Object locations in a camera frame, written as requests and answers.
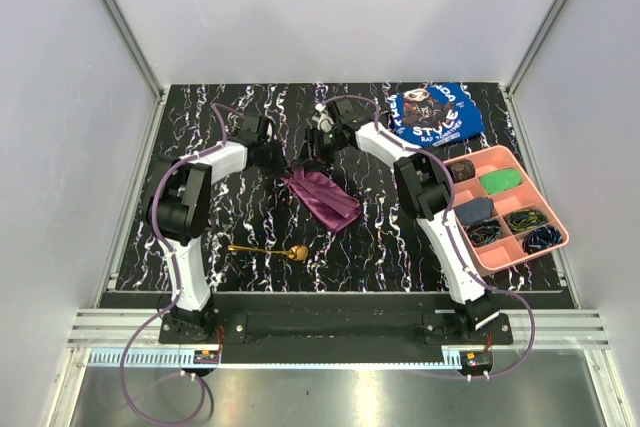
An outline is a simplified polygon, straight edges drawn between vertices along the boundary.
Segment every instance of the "green sponge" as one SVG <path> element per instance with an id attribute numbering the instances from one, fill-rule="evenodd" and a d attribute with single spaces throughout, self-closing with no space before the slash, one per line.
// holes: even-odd
<path id="1" fill-rule="evenodd" d="M 480 177 L 480 183 L 487 194 L 498 194 L 520 185 L 520 172 L 515 169 L 496 170 Z"/>

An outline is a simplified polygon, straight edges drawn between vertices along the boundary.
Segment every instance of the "purple velvet pouch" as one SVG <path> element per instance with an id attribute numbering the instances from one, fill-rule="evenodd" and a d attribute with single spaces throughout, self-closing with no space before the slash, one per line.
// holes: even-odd
<path id="1" fill-rule="evenodd" d="M 295 169 L 284 179 L 289 189 L 327 229 L 339 232 L 362 213 L 362 207 L 321 172 Z"/>

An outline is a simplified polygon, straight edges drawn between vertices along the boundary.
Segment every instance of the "gray wall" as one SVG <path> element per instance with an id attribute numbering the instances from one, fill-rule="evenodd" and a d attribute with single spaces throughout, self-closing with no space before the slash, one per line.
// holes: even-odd
<path id="1" fill-rule="evenodd" d="M 164 83 L 508 81 L 552 0 L 118 0 Z"/>
<path id="2" fill-rule="evenodd" d="M 0 12 L 0 425 L 33 427 L 97 291 L 153 102 L 99 0 Z"/>
<path id="3" fill-rule="evenodd" d="M 585 307 L 640 418 L 640 1 L 570 0 L 516 93 Z"/>

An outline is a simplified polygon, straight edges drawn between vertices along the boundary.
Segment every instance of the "black marble surface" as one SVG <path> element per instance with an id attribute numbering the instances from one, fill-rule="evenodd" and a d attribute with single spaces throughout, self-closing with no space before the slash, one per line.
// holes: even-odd
<path id="1" fill-rule="evenodd" d="M 154 146 L 154 155 L 180 156 L 214 145 L 221 137 L 210 103 L 264 113 L 277 126 L 288 160 L 296 157 L 306 119 L 322 99 L 349 93 L 376 98 L 419 87 L 418 83 L 174 85 Z M 520 159 L 518 143 L 498 84 L 469 83 L 486 131 L 435 150 L 443 159 L 502 144 Z M 237 125 L 234 115 L 229 125 Z M 433 249 L 414 221 L 398 206 L 392 172 L 377 159 L 354 149 L 338 155 L 327 172 L 360 200 L 361 219 L 331 234 L 313 219 L 280 179 L 264 180 L 256 169 L 232 174 L 213 187 L 213 229 L 203 239 L 207 278 L 218 291 L 439 291 L 444 280 Z M 305 263 L 283 256 L 229 254 L 221 242 L 286 249 L 305 244 Z M 138 207 L 119 272 L 117 290 L 164 291 L 169 276 L 151 230 Z M 561 288 L 550 255 L 487 278 L 503 288 L 548 291 Z"/>

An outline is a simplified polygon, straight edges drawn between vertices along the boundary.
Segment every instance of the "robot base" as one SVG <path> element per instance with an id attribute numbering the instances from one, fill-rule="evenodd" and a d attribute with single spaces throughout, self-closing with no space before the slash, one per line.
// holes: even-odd
<path id="1" fill-rule="evenodd" d="M 486 346 L 491 334 L 492 345 L 513 345 L 513 334 L 507 314 L 500 314 L 492 322 L 470 332 L 456 313 L 423 314 L 425 342 L 427 345 L 474 345 Z"/>
<path id="2" fill-rule="evenodd" d="M 226 345 L 244 342 L 247 316 L 219 314 L 213 308 L 213 298 L 200 312 L 173 308 L 162 318 L 160 344 L 217 344 L 217 328 L 221 327 Z"/>

